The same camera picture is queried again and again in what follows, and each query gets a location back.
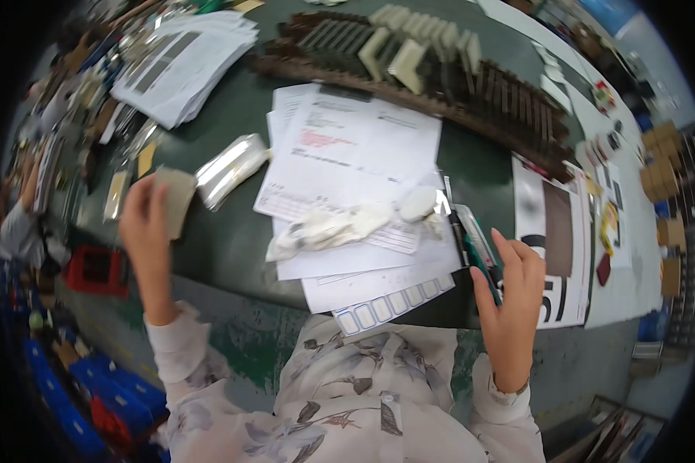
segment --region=white paper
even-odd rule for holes
[[[401,291],[335,310],[333,315],[343,333],[350,336],[396,319],[455,286],[453,277],[443,275]]]
[[[321,87],[319,84],[301,84],[276,88],[273,91],[273,112],[278,114],[281,129],[284,132],[288,129],[293,115],[301,107],[304,98],[316,93],[319,87]]]
[[[307,95],[253,209],[291,222],[315,207],[392,203],[435,169],[441,124],[382,100]],[[392,221],[366,242],[413,253],[418,236],[415,227]]]
[[[574,114],[571,111],[571,100],[569,100],[569,97],[566,96],[566,93],[564,93],[564,91],[561,90],[558,85],[543,74],[540,75],[540,89],[556,100],[559,106],[561,106],[567,114],[570,116]]]
[[[456,262],[430,262],[405,267],[371,270],[303,279],[304,294],[312,313],[358,304],[362,301],[386,296],[459,269]]]
[[[179,54],[168,58],[166,53],[188,32],[200,35]],[[130,81],[132,73],[126,71],[111,94],[170,129],[198,115],[223,74],[256,42],[258,30],[249,20],[232,15],[200,15],[163,23],[154,33],[177,35],[149,58],[149,65],[139,78]],[[159,67],[165,63],[167,67],[160,72]],[[139,82],[153,71],[158,77],[148,88],[139,88]]]
[[[268,123],[268,138],[270,139],[270,148],[273,153],[276,152],[276,146],[280,142],[280,138],[283,136],[283,129],[281,128],[281,122],[278,120],[278,113],[276,111],[270,111],[265,114],[265,121]]]
[[[589,198],[584,172],[573,168],[575,179],[566,185],[549,182],[569,192],[572,226],[571,274],[568,278],[546,275],[547,289],[541,306],[538,329],[561,328],[584,323],[591,276],[592,233]],[[518,158],[512,160],[515,197],[515,238],[525,235],[546,236],[546,205],[543,182],[537,173],[523,167]],[[534,247],[543,258],[546,250]]]

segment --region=blue crate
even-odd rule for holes
[[[92,424],[88,423],[74,406],[60,409],[57,420],[61,423],[66,436],[83,456],[98,455],[107,449]]]
[[[44,397],[44,401],[49,405],[52,412],[71,405],[70,397],[51,370],[37,370],[34,372],[34,379],[36,380],[38,390],[41,391],[41,396]]]
[[[26,355],[26,362],[28,362],[31,370],[36,373],[39,370],[51,370],[49,367],[49,361],[46,360],[44,356],[44,351],[41,350],[41,346],[35,339],[26,339],[24,341],[24,352]]]
[[[108,377],[146,405],[154,419],[162,416],[167,410],[167,396],[165,393],[144,381],[138,375],[117,368],[115,371],[108,373]]]
[[[123,421],[132,436],[138,436],[152,425],[152,412],[133,394],[115,384],[88,358],[70,365],[75,380],[103,403],[106,409]]]

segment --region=green table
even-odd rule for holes
[[[487,18],[478,5],[461,0],[405,0],[400,3],[413,11],[454,21],[460,30],[468,28],[478,32],[486,59],[539,85],[543,62],[529,38]],[[331,10],[370,15],[380,6],[375,2],[351,0]],[[317,9],[302,0],[278,0],[246,16],[259,23],[259,39],[263,42],[277,37],[276,24],[287,21],[290,14]],[[566,63],[561,65],[565,78],[588,95],[589,84]],[[271,109],[273,90],[297,83],[253,76],[242,62],[235,64],[194,121],[170,132],[157,129],[150,137],[158,144],[153,169],[164,164],[195,172],[239,135],[259,133],[267,140],[265,114]],[[583,139],[582,129],[575,118],[567,117],[565,123],[570,130],[567,144],[574,146]],[[117,224],[103,223],[102,209],[114,172],[112,159],[120,155],[122,149],[108,148],[111,152],[104,154],[92,192],[87,194],[82,188],[78,189],[75,203],[68,208],[70,213],[66,217],[81,234],[106,245],[120,245]],[[485,233],[496,227],[506,236],[514,235],[512,171],[510,155],[505,148],[468,129],[445,122],[438,165],[451,177],[454,201],[472,209]],[[216,213],[207,210],[198,197],[194,199],[183,237],[172,245],[173,272],[225,291],[306,310],[301,283],[279,282],[275,265],[264,262],[265,249],[273,235],[270,217],[252,210],[264,174],[265,168],[237,187]],[[459,287],[397,321],[445,328],[479,327],[473,293],[470,288],[461,290]]]

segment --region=black number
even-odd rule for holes
[[[544,288],[545,291],[552,291],[554,289],[554,283],[553,282],[546,282],[546,286]],[[551,300],[543,296],[543,307],[546,308],[546,318],[543,319],[544,323],[548,323],[548,319],[551,318]]]
[[[566,303],[566,278],[561,278],[561,300],[559,301],[559,312],[556,314],[556,321],[561,321],[564,317],[564,305]]]

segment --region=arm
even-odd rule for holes
[[[33,209],[33,200],[36,197],[36,182],[38,181],[38,167],[41,165],[43,156],[44,150],[42,149],[36,155],[36,159],[34,159],[31,175],[29,175],[27,181],[24,178],[24,184],[20,187],[20,204],[27,213],[30,213]]]
[[[488,351],[473,365],[470,431],[500,462],[540,461],[543,444],[530,407],[533,340],[546,283],[546,262],[495,229],[504,267],[504,301],[497,307],[484,274],[471,269],[476,306]]]
[[[485,354],[473,364],[473,411],[469,431],[500,463],[546,461],[540,430],[528,406],[529,386],[518,393],[502,393],[494,383]]]
[[[129,254],[144,305],[149,343],[170,410],[180,399],[229,376],[226,359],[208,344],[209,324],[197,312],[173,301],[170,254],[165,232],[167,188],[155,188],[154,175],[129,190],[119,231]],[[231,406],[230,412],[241,412]]]

